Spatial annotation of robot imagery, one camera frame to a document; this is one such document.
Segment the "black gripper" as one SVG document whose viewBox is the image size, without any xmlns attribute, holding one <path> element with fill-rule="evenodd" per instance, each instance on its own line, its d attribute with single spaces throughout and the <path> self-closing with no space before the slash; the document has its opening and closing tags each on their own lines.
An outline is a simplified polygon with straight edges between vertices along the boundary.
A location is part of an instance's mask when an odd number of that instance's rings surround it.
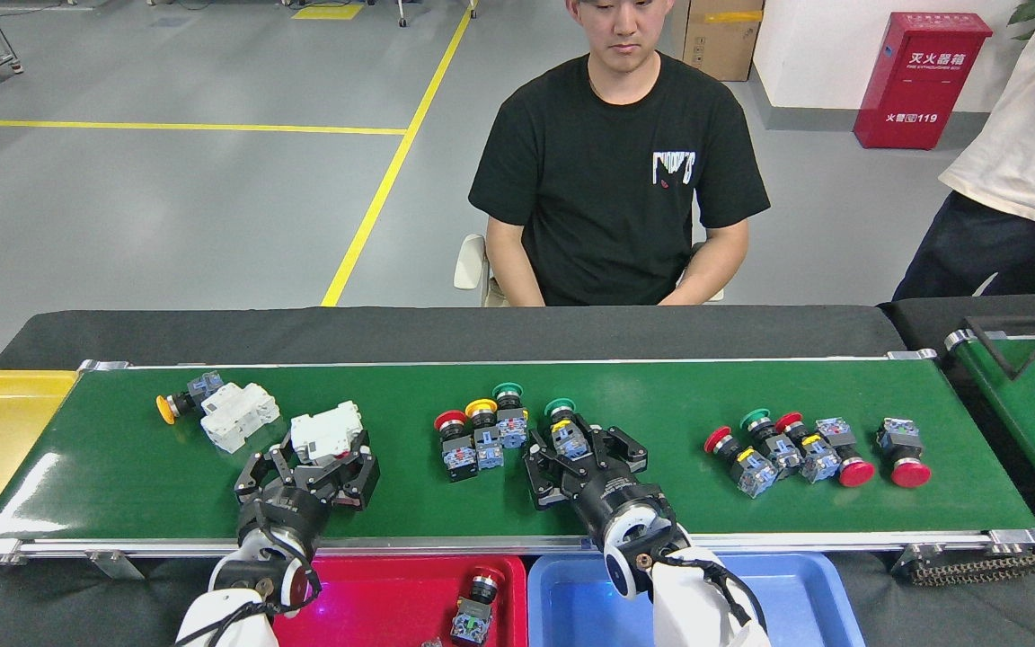
<svg viewBox="0 0 1035 647">
<path fill-rule="evenodd" d="M 529 445 L 523 452 L 535 508 L 548 510 L 553 505 L 570 504 L 580 523 L 596 547 L 607 545 L 607 531 L 616 517 L 633 505 L 666 519 L 669 507 L 662 502 L 656 484 L 638 483 L 638 474 L 648 467 L 648 450 L 620 427 L 582 423 L 590 451 L 570 458 L 542 445 Z"/>
<path fill-rule="evenodd" d="M 235 479 L 234 495 L 241 502 L 238 545 L 247 545 L 252 534 L 264 541 L 260 527 L 266 526 L 275 536 L 284 532 L 285 545 L 313 555 L 332 511 L 329 504 L 365 510 L 381 475 L 377 457 L 369 450 L 368 430 L 350 442 L 349 450 L 327 466 L 301 465 L 301 489 L 296 487 L 290 464 L 290 458 L 296 457 L 291 439 L 254 452 Z"/>
</svg>

